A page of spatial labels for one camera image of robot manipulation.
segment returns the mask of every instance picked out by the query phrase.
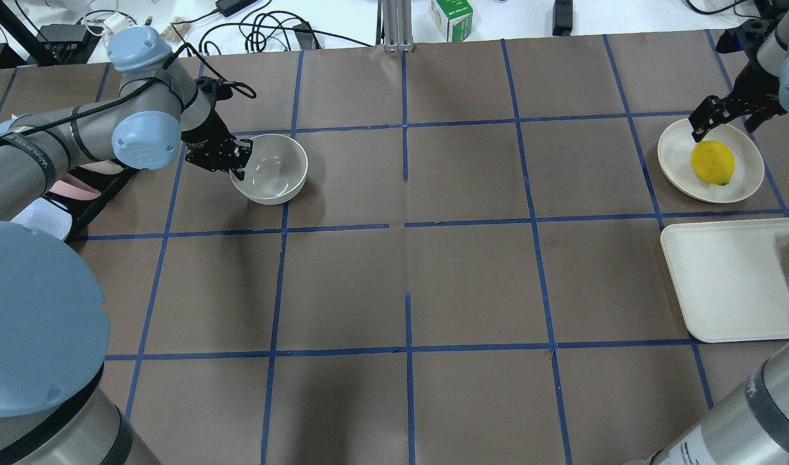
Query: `black metal bar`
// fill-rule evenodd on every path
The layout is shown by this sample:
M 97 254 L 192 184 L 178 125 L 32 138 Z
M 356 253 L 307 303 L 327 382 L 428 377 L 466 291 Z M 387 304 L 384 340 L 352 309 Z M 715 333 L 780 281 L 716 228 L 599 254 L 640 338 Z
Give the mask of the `black metal bar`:
M 11 11 L 5 3 L 0 0 L 0 25 L 10 32 L 10 35 L 16 39 L 22 47 L 34 57 L 39 66 L 52 66 L 58 65 L 56 57 L 53 56 L 49 50 L 44 48 L 43 42 L 35 38 L 34 33 L 26 28 L 22 21 Z

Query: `yellow fruit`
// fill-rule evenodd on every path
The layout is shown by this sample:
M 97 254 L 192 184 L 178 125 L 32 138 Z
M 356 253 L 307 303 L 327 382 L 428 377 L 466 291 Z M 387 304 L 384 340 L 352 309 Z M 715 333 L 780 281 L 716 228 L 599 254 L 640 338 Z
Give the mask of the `yellow fruit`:
M 728 185 L 736 161 L 728 146 L 719 141 L 702 141 L 690 154 L 693 171 L 706 183 Z

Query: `plate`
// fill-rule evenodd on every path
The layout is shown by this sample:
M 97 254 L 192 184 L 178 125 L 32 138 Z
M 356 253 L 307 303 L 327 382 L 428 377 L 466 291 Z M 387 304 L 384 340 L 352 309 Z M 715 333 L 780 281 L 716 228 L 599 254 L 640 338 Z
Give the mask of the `plate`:
M 733 151 L 736 168 L 728 185 L 713 185 L 696 176 L 690 165 L 695 141 L 686 118 L 671 124 L 658 140 L 658 162 L 672 185 L 690 197 L 710 203 L 733 203 L 750 197 L 764 180 L 764 161 L 748 136 L 729 124 L 711 130 L 705 141 L 719 141 Z
M 661 232 L 681 314 L 704 342 L 789 339 L 789 218 L 673 224 Z

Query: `brown table surface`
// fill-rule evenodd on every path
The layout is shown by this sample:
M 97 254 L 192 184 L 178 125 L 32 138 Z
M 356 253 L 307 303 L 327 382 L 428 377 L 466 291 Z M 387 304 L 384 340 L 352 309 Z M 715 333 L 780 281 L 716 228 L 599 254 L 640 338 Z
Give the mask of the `brown table surface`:
M 129 183 L 73 243 L 111 317 L 102 388 L 180 465 L 649 457 L 782 345 L 690 338 L 658 242 L 789 215 L 789 116 L 743 202 L 658 167 L 745 63 L 713 34 L 212 57 L 258 92 L 218 104 L 230 129 L 294 136 L 309 179 L 274 207 L 181 161 Z M 0 121 L 117 83 L 0 71 Z

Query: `green and white box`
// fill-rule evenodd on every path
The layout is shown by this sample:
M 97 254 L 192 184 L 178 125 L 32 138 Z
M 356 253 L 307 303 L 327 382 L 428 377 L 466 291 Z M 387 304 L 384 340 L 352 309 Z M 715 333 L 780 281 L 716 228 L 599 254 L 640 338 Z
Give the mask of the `green and white box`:
M 475 10 L 466 0 L 431 0 L 429 12 L 447 42 L 461 42 L 472 33 Z

